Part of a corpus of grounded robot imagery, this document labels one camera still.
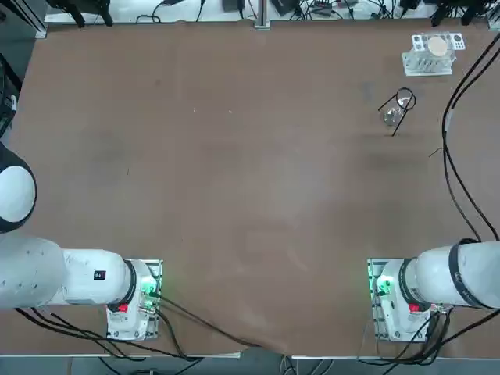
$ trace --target black wire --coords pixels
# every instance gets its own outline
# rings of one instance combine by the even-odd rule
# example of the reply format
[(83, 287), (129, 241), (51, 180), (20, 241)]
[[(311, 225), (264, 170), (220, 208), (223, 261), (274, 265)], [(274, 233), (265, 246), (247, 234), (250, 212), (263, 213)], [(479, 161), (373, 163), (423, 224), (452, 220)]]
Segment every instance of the black wire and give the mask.
[(158, 8), (162, 5), (166, 5), (165, 1), (162, 1), (160, 2), (153, 10), (153, 13), (151, 14), (140, 14), (139, 16), (137, 16), (137, 18), (135, 19), (135, 23), (139, 23), (139, 20), (141, 18), (151, 18), (153, 23), (161, 23), (162, 22), (162, 19), (159, 18), (155, 13), (156, 11), (158, 10)]
[[(33, 308), (31, 309), (31, 311), (33, 311), (33, 313), (38, 317), (40, 318), (41, 320), (45, 321), (46, 323), (48, 324), (51, 324), (53, 326), (56, 326), (56, 327), (61, 327), (61, 328), (66, 328), (67, 330), (73, 330), (73, 331), (77, 331), (87, 337), (89, 337), (88, 335), (92, 335), (96, 338), (104, 338), (103, 336), (101, 336), (100, 334), (96, 334), (95, 332), (91, 331), (91, 330), (82, 330), (76, 326), (74, 326), (73, 324), (69, 323), (68, 321), (64, 320), (62, 317), (56, 315), (56, 314), (52, 314), (56, 319), (60, 320), (61, 322), (63, 322), (63, 324), (61, 323), (57, 323), (55, 322), (54, 320), (50, 320), (48, 318), (46, 318), (45, 316), (43, 316), (37, 309)], [(113, 353), (111, 350), (109, 350), (105, 345), (101, 344), (98, 340), (92, 340), (95, 344), (99, 345), (101, 348), (103, 348), (105, 350), (105, 352), (109, 353), (112, 357), (114, 358), (118, 358), (118, 359), (128, 359), (129, 361), (132, 361), (132, 362), (142, 362), (145, 360), (145, 358), (142, 358), (142, 359), (138, 359), (138, 358), (132, 358), (128, 355), (126, 355), (120, 348), (118, 348), (118, 346), (114, 343), (114, 342), (109, 342), (109, 344), (111, 346), (113, 346), (115, 348), (115, 350), (121, 354), (120, 355), (117, 355), (116, 353)]]
[(349, 10), (349, 15), (351, 16), (352, 19), (354, 19), (354, 10), (352, 10), (351, 6), (348, 3), (348, 0), (344, 0), (344, 2), (347, 5), (347, 9)]
[(108, 368), (109, 371), (111, 371), (115, 375), (122, 375), (121, 373), (119, 373), (118, 371), (116, 371), (115, 369), (113, 369), (108, 363), (106, 363), (106, 361), (104, 359), (102, 359), (101, 357), (97, 357), (97, 358), (98, 358), (99, 361), (102, 362), (102, 364), (104, 366), (106, 366)]
[(174, 375), (181, 375), (182, 373), (185, 373), (186, 371), (188, 371), (193, 366), (198, 365), (202, 360), (203, 360), (203, 358), (197, 359), (195, 362), (191, 363), (190, 365), (187, 365), (182, 370), (177, 371)]
[(66, 336), (70, 336), (72, 338), (79, 338), (81, 340), (90, 340), (90, 341), (98, 340), (98, 341), (106, 341), (106, 342), (118, 342), (120, 344), (134, 346), (135, 348), (147, 350), (149, 352), (155, 352), (155, 353), (160, 353), (160, 354), (164, 354), (164, 355), (169, 355), (169, 356), (175, 357), (175, 358), (182, 358), (182, 356), (180, 356), (180, 355), (169, 353), (169, 352), (165, 352), (164, 350), (160, 350), (160, 349), (149, 348), (148, 346), (136, 344), (135, 342), (132, 342), (132, 341), (118, 340), (118, 339), (115, 339), (115, 338), (102, 337), (102, 336), (101, 337), (93, 338), (93, 337), (87, 337), (87, 336), (84, 336), (84, 335), (81, 335), (81, 334), (75, 334), (73, 332), (68, 332), (66, 330), (60, 330), (58, 328), (54, 328), (53, 326), (50, 326), (48, 324), (40, 322), (39, 320), (37, 320), (36, 318), (32, 317), (27, 312), (24, 312), (22, 309), (15, 309), (15, 310), (19, 314), (21, 314), (22, 316), (24, 316), (26, 319), (28, 319), (30, 322), (32, 322), (33, 324), (36, 324), (39, 327), (45, 328), (45, 329), (50, 330), (52, 332), (56, 332), (58, 334), (64, 334)]
[[(497, 56), (499, 54), (500, 54), (500, 48), (497, 50), (497, 52), (494, 53), (494, 55), (490, 58), (490, 60), (483, 66), (483, 68), (481, 69), (481, 71), (457, 95), (455, 101), (452, 104), (451, 109), (455, 109), (455, 106), (456, 106), (457, 102), (460, 100), (460, 98), (463, 96), (463, 94), (465, 94), (465, 92), (474, 84), (474, 82), (476, 82), (484, 74), (484, 72), (486, 70), (488, 70), (488, 68), (490, 67), (490, 65), (496, 60), (496, 58), (497, 58)], [(498, 237), (498, 233), (497, 233), (496, 229), (493, 227), (493, 225), (491, 224), (491, 222), (489, 221), (489, 219), (484, 215), (483, 211), (480, 209), (480, 207), (474, 201), (474, 199), (472, 198), (471, 194), (467, 190), (465, 184), (463, 183), (462, 178), (458, 174), (458, 172), (456, 170), (456, 167), (455, 167), (455, 164), (453, 162), (453, 159), (452, 159), (452, 157), (450, 155), (449, 147), (447, 147), (446, 153), (447, 153), (448, 161), (450, 162), (450, 167), (453, 169), (453, 173), (455, 174), (455, 177), (456, 177), (457, 181), (459, 182), (460, 187), (463, 189), (464, 193), (466, 194), (467, 198), (469, 199), (470, 203), (475, 208), (476, 212), (479, 214), (479, 216), (481, 217), (481, 219), (483, 219), (483, 221), (486, 223), (486, 225), (490, 228), (490, 231), (493, 233), (493, 236), (495, 237), (495, 240), (496, 241), (500, 240), (500, 238)]]
[[(472, 230), (472, 232), (474, 233), (474, 235), (476, 236), (477, 240), (478, 241), (481, 241), (481, 238), (480, 238), (480, 235), (478, 234), (477, 230), (475, 229), (475, 227), (473, 226), (473, 224), (468, 220), (468, 218), (466, 217), (465, 213), (463, 212), (462, 208), (460, 207), (460, 204), (456, 201), (455, 199), (455, 196), (453, 194), (453, 190), (452, 190), (452, 187), (451, 187), (451, 184), (449, 182), (449, 175), (448, 175), (448, 168), (447, 168), (447, 160), (448, 162), (450, 163), (450, 166), (452, 167), (453, 169), (453, 173), (455, 174), (456, 178), (457, 178), (457, 181), (459, 182), (460, 184), (460, 187), (463, 189), (464, 193), (466, 194), (467, 198), (469, 199), (470, 203), (473, 205), (473, 207), (475, 208), (475, 210), (477, 211), (477, 213), (481, 216), (481, 218), (483, 219), (483, 221), (489, 226), (491, 232), (493, 233), (493, 235), (495, 236), (495, 239), (498, 241), (498, 234), (495, 230), (495, 228), (492, 226), (492, 224), (490, 223), (490, 221), (488, 220), (488, 218), (483, 214), (483, 212), (481, 211), (481, 209), (479, 208), (479, 206), (476, 204), (476, 202), (473, 200), (472, 196), (470, 195), (469, 191), (467, 190), (465, 184), (463, 183), (462, 181), (462, 178), (460, 177), (460, 175), (458, 174), (457, 170), (456, 170), (456, 167), (455, 167), (455, 164), (453, 162), (453, 159), (451, 157), (451, 153), (449, 151), (449, 147), (448, 147), (448, 144), (447, 144), (447, 130), (445, 129), (446, 128), (446, 120), (448, 118), (448, 113), (449, 113), (449, 110), (450, 108), (452, 107), (453, 103), (455, 103), (456, 105), (456, 100), (455, 98), (457, 98), (457, 95), (459, 95), (459, 97), (461, 98), (463, 93), (466, 91), (466, 89), (470, 88), (470, 85), (468, 85), (467, 88), (464, 88), (462, 92), (460, 92), (460, 89), (462, 88), (462, 86), (465, 84), (466, 80), (470, 77), (470, 75), (473, 73), (473, 71), (479, 66), (479, 64), (482, 62), (482, 60), (484, 59), (484, 57), (486, 56), (486, 54), (488, 54), (490, 52), (490, 50), (493, 48), (493, 46), (497, 43), (498, 39), (500, 38), (500, 34), (497, 34), (495, 36), (495, 38), (493, 39), (493, 41), (485, 48), (485, 50), (483, 51), (483, 53), (480, 55), (480, 57), (474, 62), (474, 64), (470, 67), (469, 71), (464, 75), (463, 79), (459, 82), (459, 85), (456, 87), (455, 91), (453, 92), (450, 100), (448, 101), (448, 104), (446, 105), (446, 108), (445, 108), (445, 111), (443, 113), (443, 118), (442, 118), (442, 121), (441, 121), (441, 136), (442, 136), (442, 140), (443, 140), (443, 163), (444, 163), (444, 167), (445, 167), (445, 179), (446, 179), (446, 184), (448, 186), (448, 191), (450, 193), (450, 196), (452, 197), (452, 201), (453, 203), (455, 204), (455, 207), (457, 208), (457, 210), (459, 211), (460, 215), (462, 216), (462, 218), (466, 221), (467, 225), (469, 226), (469, 228)], [(475, 78), (474, 82), (482, 75), (482, 73), (484, 73), (484, 71), (486, 70), (481, 70)]]
[(479, 319), (477, 322), (475, 323), (471, 323), (469, 324), (467, 327), (459, 330), (456, 334), (448, 337), (446, 340), (444, 340), (442, 342), (442, 344), (447, 344), (449, 343), (450, 341), (452, 340), (455, 340), (458, 336), (462, 336), (463, 334), (469, 332), (470, 330), (472, 330), (473, 328), (476, 328), (476, 327), (479, 327), (481, 324), (484, 324), (486, 322), (488, 322), (489, 320), (492, 320), (493, 318), (495, 318), (498, 314), (500, 314), (500, 309), (496, 309), (494, 312), (492, 312), (491, 314), (488, 314), (486, 315), (484, 318), (482, 319)]
[(198, 12), (198, 16), (196, 17), (196, 22), (198, 22), (200, 20), (200, 16), (202, 15), (202, 9), (203, 9), (204, 4), (205, 4), (205, 0), (201, 0), (200, 1), (200, 11)]
[[(372, 366), (389, 366), (391, 365), (392, 363), (394, 362), (397, 362), (399, 359), (400, 360), (406, 360), (406, 359), (402, 359), (403, 355), (406, 353), (406, 351), (409, 349), (410, 345), (414, 343), (415, 339), (418, 337), (419, 333), (422, 331), (423, 328), (426, 327), (426, 325), (432, 320), (434, 319), (435, 317), (437, 317), (439, 319), (439, 312), (435, 312), (434, 314), (431, 314), (429, 316), (429, 318), (427, 318), (425, 320), (425, 322), (422, 323), (422, 325), (419, 327), (418, 330), (416, 330), (415, 334), (412, 336), (412, 338), (410, 339), (410, 341), (408, 341), (408, 343), (406, 344), (406, 346), (401, 350), (401, 352), (395, 356), (394, 358), (380, 358), (380, 359), (376, 359), (376, 360), (379, 360), (380, 362), (368, 362), (368, 361), (365, 361), (363, 359), (359, 359), (359, 362), (361, 363), (365, 363), (366, 365), (372, 365)], [(429, 342), (429, 340), (431, 339), (432, 337), (432, 334), (434, 333), (435, 331), (435, 328), (436, 328), (437, 324), (434, 325), (434, 327), (428, 332), (427, 334), (427, 340), (426, 340), (426, 344)], [(423, 354), (423, 352), (425, 351), (426, 347), (424, 345), (424, 347), (422, 349), (420, 349), (420, 351), (418, 353), (416, 353), (415, 355), (419, 355), (419, 354)]]
[(291, 367), (291, 370), (294, 372), (294, 375), (297, 375), (297, 370), (295, 369), (294, 364), (291, 362), (290, 357), (288, 357), (288, 355), (286, 355), (284, 358), (288, 361), (288, 364), (290, 365), (288, 367)]
[[(383, 375), (388, 375), (393, 369), (395, 369), (400, 364), (404, 364), (404, 365), (417, 364), (417, 365), (421, 365), (421, 366), (429, 366), (432, 363), (434, 363), (434, 361), (438, 357), (439, 352), (443, 346), (443, 338), (445, 337), (446, 333), (448, 332), (448, 327), (449, 327), (450, 320), (451, 320), (451, 314), (452, 314), (452, 309), (450, 309), (446, 313), (445, 324), (443, 325), (443, 329), (441, 330), (441, 333), (440, 333), (439, 337), (437, 338), (436, 344), (434, 344), (433, 347), (427, 353), (420, 355), (419, 358), (414, 362), (396, 362), (391, 367), (389, 367), (387, 370), (385, 370)], [(424, 362), (430, 355), (432, 355), (432, 359), (429, 362)]]
[(338, 16), (338, 18), (340, 18), (341, 20), (343, 20), (343, 19), (344, 19), (344, 17), (343, 17), (343, 16), (341, 16), (339, 12), (337, 12), (337, 11), (335, 11), (335, 10), (333, 10), (333, 9), (331, 10), (331, 12), (332, 12), (332, 14), (336, 14), (336, 15)]
[(169, 319), (166, 317), (166, 315), (164, 313), (162, 313), (161, 311), (158, 311), (157, 314), (165, 323), (166, 328), (169, 331), (170, 337), (172, 338), (173, 346), (175, 346), (177, 353), (179, 355), (182, 355), (182, 357), (187, 361), (197, 361), (198, 359), (188, 357), (188, 355), (186, 355), (186, 353), (182, 350), (182, 348), (180, 347), (179, 341), (177, 340), (177, 337), (175, 335), (175, 332), (173, 330), (172, 323), (169, 321)]
[(200, 318), (199, 316), (197, 316), (197, 315), (193, 314), (192, 312), (186, 310), (184, 307), (182, 307), (181, 305), (177, 304), (176, 302), (174, 302), (174, 301), (172, 301), (172, 300), (170, 300), (170, 299), (168, 299), (166, 297), (163, 297), (162, 295), (159, 295), (158, 293), (152, 292), (149, 295), (152, 296), (152, 297), (156, 297), (156, 298), (162, 299), (163, 301), (165, 301), (165, 302), (171, 304), (172, 306), (178, 308), (183, 313), (188, 314), (191, 318), (197, 320), (199, 323), (201, 323), (201, 324), (203, 324), (203, 325), (205, 325), (205, 326), (213, 329), (214, 331), (222, 334), (223, 336), (225, 336), (226, 338), (231, 339), (232, 341), (237, 342), (240, 345), (245, 345), (245, 346), (249, 346), (249, 347), (253, 347), (253, 348), (261, 348), (260, 345), (254, 344), (254, 343), (252, 343), (250, 341), (246, 341), (246, 340), (241, 339), (239, 337), (236, 337), (236, 336), (234, 336), (232, 334), (229, 334), (229, 333), (227, 333), (224, 330), (221, 330), (217, 326), (211, 324), (210, 322), (204, 320), (203, 318)]
[(330, 361), (330, 363), (328, 363), (328, 366), (327, 366), (327, 367), (325, 367), (325, 370), (323, 370), (323, 372), (322, 372), (322, 373), (320, 373), (320, 375), (326, 375), (326, 373), (327, 373), (327, 372), (331, 369), (331, 367), (330, 367), (330, 366), (333, 366), (333, 363), (334, 363), (334, 359), (332, 359), (332, 360)]

